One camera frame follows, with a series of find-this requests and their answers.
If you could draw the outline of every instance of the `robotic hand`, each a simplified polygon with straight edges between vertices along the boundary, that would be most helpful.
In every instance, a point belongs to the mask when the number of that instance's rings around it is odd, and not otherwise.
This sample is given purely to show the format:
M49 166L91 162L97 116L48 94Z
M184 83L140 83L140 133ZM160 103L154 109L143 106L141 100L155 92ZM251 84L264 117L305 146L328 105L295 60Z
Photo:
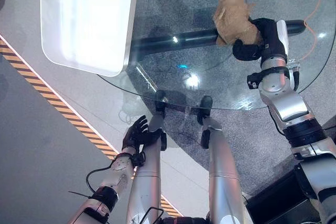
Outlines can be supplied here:
M290 86L286 23L266 18L252 23L260 30L264 44L243 45L238 40L233 54L244 61L261 57L262 71L249 75L247 84L250 89L259 89L279 133L301 161L295 171L304 194L319 201L323 223L336 223L336 145L326 136L305 100ZM298 74L294 73L297 88Z
M154 132L148 131L148 124L146 116L143 115L128 129L123 141L122 149L132 147L136 153L139 153L140 145L151 145L161 137L166 139L166 133L162 129L157 129Z

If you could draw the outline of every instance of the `silver robot leg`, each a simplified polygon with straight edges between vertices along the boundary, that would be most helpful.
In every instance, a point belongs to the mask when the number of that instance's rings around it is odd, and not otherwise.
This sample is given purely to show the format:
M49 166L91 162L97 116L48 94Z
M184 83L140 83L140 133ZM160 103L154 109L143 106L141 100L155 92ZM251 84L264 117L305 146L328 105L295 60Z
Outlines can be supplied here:
M203 119L209 136L209 206L212 224L243 224L244 204L240 181L222 126L211 117Z
M156 112L149 123L149 131L154 132L163 127L163 112ZM161 138L155 144L144 146L146 155L144 166L138 167L132 184L127 210L127 224L139 224L150 207L159 208L161 198L160 151ZM153 223L159 211L152 209L144 224Z

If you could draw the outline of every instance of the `gray floor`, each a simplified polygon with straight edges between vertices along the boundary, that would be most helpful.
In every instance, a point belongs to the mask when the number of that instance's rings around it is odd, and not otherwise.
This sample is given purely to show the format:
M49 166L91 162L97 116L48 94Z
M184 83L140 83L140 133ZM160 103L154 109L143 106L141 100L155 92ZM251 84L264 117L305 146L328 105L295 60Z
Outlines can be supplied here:
M64 224L85 201L68 191L91 195L86 174L110 160L0 56L0 164L0 223ZM125 223L129 193L111 223Z

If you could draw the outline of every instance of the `glass table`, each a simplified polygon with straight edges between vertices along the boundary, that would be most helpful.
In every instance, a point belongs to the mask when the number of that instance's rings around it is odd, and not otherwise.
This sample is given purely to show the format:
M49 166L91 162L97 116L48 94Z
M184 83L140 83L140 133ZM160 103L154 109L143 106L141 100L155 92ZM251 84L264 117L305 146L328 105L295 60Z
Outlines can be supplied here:
M252 5L252 19L275 20L305 20L318 2L246 1ZM170 104L197 106L204 95L210 95L216 109L264 107L258 90L249 90L246 83L247 75L260 71L260 62L238 61L232 47L216 45L212 17L217 4L218 0L137 0L128 68L117 77L102 78L150 99L156 90L164 90ZM301 63L299 92L314 82L328 61L335 17L336 0L321 0L307 20L314 34L305 29L289 37L289 59Z

